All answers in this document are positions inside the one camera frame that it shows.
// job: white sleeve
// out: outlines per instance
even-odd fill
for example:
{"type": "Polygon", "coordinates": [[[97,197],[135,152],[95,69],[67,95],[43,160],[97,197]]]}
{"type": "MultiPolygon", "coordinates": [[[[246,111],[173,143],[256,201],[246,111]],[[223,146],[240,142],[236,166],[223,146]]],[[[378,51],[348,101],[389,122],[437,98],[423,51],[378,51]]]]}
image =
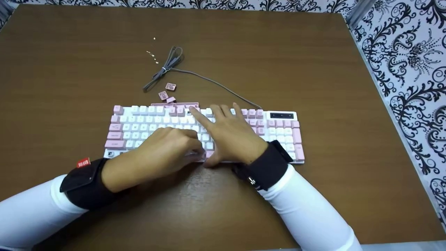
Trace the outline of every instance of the white sleeve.
{"type": "Polygon", "coordinates": [[[302,250],[362,250],[352,228],[292,165],[268,191],[258,192],[276,209],[302,250]]]}
{"type": "Polygon", "coordinates": [[[87,211],[59,192],[65,176],[0,202],[0,249],[31,248],[87,211]]]}

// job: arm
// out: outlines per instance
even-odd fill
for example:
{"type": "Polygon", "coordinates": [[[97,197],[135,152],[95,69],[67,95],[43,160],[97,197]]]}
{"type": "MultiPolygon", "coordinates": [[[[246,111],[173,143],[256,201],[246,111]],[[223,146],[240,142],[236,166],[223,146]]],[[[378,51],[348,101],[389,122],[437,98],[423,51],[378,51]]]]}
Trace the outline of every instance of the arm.
{"type": "MultiPolygon", "coordinates": [[[[195,131],[160,128],[139,148],[107,161],[97,178],[118,193],[176,172],[200,160],[203,152],[195,131]]],[[[0,202],[0,250],[29,249],[88,211],[72,203],[70,194],[59,192],[65,176],[0,202]]],[[[91,200],[90,194],[86,189],[81,198],[91,200]]]]}
{"type": "MultiPolygon", "coordinates": [[[[216,144],[216,151],[206,160],[205,167],[222,161],[234,161],[245,163],[249,169],[255,160],[264,156],[268,144],[252,131],[243,118],[240,107],[236,103],[233,105],[235,116],[226,105],[211,105],[215,123],[190,108],[193,116],[207,129],[216,144]]],[[[267,191],[260,190],[259,193],[280,214],[302,249],[361,250],[353,230],[330,203],[293,166],[286,167],[285,163],[281,167],[283,173],[268,175],[270,179],[277,179],[267,191]]]]}

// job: table surface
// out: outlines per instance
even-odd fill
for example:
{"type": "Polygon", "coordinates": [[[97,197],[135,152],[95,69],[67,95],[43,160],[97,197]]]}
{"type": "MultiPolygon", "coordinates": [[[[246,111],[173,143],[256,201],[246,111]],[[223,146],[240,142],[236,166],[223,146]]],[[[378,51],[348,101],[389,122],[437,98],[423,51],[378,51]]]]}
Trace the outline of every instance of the table surface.
{"type": "MultiPolygon", "coordinates": [[[[441,225],[338,14],[21,5],[0,33],[0,200],[100,158],[113,105],[230,105],[222,88],[172,72],[143,93],[171,46],[179,68],[265,110],[296,111],[296,169],[361,243],[444,239],[441,225]],[[146,53],[160,62],[156,64],[146,53]]],[[[242,250],[296,247],[274,209],[229,168],[189,167],[90,212],[40,247],[242,250]]]]}

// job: keyboard cable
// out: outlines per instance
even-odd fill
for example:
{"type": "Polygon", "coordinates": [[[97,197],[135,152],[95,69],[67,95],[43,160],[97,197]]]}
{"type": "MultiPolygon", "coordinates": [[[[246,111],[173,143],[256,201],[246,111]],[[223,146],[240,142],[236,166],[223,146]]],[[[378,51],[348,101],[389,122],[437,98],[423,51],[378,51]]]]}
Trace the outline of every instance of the keyboard cable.
{"type": "Polygon", "coordinates": [[[202,78],[202,79],[205,79],[205,80],[207,80],[207,81],[210,81],[210,82],[212,82],[212,83],[214,83],[214,84],[216,84],[216,85],[218,85],[218,86],[224,88],[225,90],[227,90],[228,92],[234,94],[235,96],[239,97],[240,99],[242,99],[242,100],[244,100],[244,101],[246,101],[246,102],[252,104],[253,106],[255,106],[255,107],[259,108],[259,109],[262,109],[258,104],[254,103],[254,102],[251,102],[251,101],[249,101],[249,100],[247,100],[247,99],[245,99],[244,97],[242,97],[242,96],[238,95],[237,93],[231,91],[229,88],[227,88],[226,86],[220,84],[220,83],[217,82],[217,81],[214,81],[214,80],[209,79],[209,78],[207,78],[207,77],[201,76],[200,74],[197,74],[197,73],[195,73],[195,72],[193,72],[193,71],[185,71],[185,70],[180,70],[180,69],[176,69],[176,68],[174,68],[175,66],[177,66],[178,64],[181,63],[181,61],[183,60],[183,58],[184,58],[184,56],[183,56],[183,49],[182,49],[181,47],[173,46],[173,47],[170,49],[169,55],[167,56],[167,60],[166,60],[166,62],[164,63],[164,66],[161,67],[161,70],[160,70],[159,72],[157,72],[155,75],[153,75],[152,80],[151,80],[149,83],[147,83],[147,84],[142,88],[143,91],[144,91],[144,92],[147,92],[147,90],[148,90],[151,86],[155,85],[155,84],[158,82],[158,80],[161,79],[161,77],[163,77],[163,75],[166,74],[167,72],[169,72],[169,71],[178,71],[178,72],[182,72],[182,73],[189,73],[189,74],[195,75],[195,76],[197,76],[197,77],[200,77],[200,78],[202,78]]]}

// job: keyboard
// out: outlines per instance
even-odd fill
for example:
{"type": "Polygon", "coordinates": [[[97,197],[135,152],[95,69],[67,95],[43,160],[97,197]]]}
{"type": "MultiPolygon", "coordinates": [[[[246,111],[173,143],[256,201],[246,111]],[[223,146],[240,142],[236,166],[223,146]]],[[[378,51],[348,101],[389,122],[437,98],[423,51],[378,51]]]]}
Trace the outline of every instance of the keyboard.
{"type": "MultiPolygon", "coordinates": [[[[202,127],[189,112],[193,106],[215,122],[210,108],[200,109],[197,102],[154,103],[150,106],[115,105],[110,119],[105,158],[114,158],[124,152],[139,147],[156,129],[172,127],[195,130],[206,153],[200,162],[209,158],[215,151],[215,144],[208,131],[202,127]]],[[[264,111],[261,109],[242,109],[243,117],[252,130],[265,141],[277,140],[293,159],[294,164],[303,164],[305,156],[302,148],[300,123],[296,112],[264,111]]]]}

